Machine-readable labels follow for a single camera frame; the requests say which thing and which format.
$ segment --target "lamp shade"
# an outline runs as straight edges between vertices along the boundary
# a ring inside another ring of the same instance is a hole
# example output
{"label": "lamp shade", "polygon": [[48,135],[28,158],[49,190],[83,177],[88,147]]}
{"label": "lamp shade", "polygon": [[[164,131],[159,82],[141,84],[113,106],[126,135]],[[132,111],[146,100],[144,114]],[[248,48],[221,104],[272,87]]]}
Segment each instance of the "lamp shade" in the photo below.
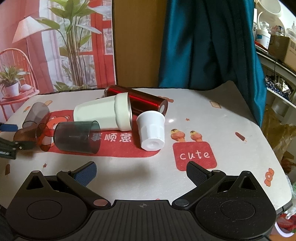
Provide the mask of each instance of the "lamp shade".
{"label": "lamp shade", "polygon": [[12,43],[15,43],[23,38],[30,36],[31,34],[46,29],[49,29],[49,27],[44,27],[41,23],[38,23],[34,18],[30,16],[26,17],[19,22]]}

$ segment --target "gray translucent cup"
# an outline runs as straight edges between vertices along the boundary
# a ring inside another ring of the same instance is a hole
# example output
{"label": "gray translucent cup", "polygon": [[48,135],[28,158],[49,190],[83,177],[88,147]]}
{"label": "gray translucent cup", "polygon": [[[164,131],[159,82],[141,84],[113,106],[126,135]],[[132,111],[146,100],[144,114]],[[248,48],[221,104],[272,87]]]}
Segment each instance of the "gray translucent cup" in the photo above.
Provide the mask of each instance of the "gray translucent cup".
{"label": "gray translucent cup", "polygon": [[27,117],[22,124],[23,128],[47,123],[49,119],[49,108],[42,102],[36,102],[32,105]]}
{"label": "gray translucent cup", "polygon": [[54,144],[62,151],[96,154],[101,144],[100,125],[97,121],[60,122]]}

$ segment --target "poster backdrop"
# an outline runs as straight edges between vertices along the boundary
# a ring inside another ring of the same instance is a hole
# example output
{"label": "poster backdrop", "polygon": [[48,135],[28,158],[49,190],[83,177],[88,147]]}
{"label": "poster backdrop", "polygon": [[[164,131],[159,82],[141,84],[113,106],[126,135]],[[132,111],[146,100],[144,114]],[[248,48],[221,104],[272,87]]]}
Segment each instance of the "poster backdrop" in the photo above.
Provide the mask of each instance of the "poster backdrop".
{"label": "poster backdrop", "polygon": [[115,84],[112,0],[0,5],[0,122],[30,97]]}

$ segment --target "round pad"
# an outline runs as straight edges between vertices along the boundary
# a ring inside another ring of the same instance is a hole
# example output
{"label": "round pad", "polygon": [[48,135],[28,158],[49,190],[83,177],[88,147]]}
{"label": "round pad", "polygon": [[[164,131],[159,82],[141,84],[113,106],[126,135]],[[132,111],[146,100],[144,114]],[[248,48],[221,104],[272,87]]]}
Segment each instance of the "round pad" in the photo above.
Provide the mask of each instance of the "round pad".
{"label": "round pad", "polygon": [[28,239],[51,240],[63,237],[79,228],[86,219],[87,208],[82,200],[68,193],[50,193],[34,197],[15,197],[6,211],[13,230]]}
{"label": "round pad", "polygon": [[276,213],[266,197],[226,193],[205,197],[196,206],[197,220],[207,232],[227,240],[248,240],[271,230]]}
{"label": "round pad", "polygon": [[28,214],[35,219],[50,219],[58,216],[62,211],[62,205],[52,200],[40,200],[33,202],[27,209]]}
{"label": "round pad", "polygon": [[221,205],[221,212],[234,220],[245,220],[255,214],[255,208],[248,202],[230,200]]}

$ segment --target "teal curtain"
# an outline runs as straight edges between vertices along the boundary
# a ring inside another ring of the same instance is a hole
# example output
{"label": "teal curtain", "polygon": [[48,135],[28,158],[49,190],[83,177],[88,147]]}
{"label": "teal curtain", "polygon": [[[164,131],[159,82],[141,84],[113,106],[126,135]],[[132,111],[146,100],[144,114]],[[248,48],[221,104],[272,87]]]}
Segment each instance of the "teal curtain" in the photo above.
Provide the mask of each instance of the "teal curtain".
{"label": "teal curtain", "polygon": [[253,0],[168,0],[159,87],[210,90],[232,80],[258,125],[266,101]]}

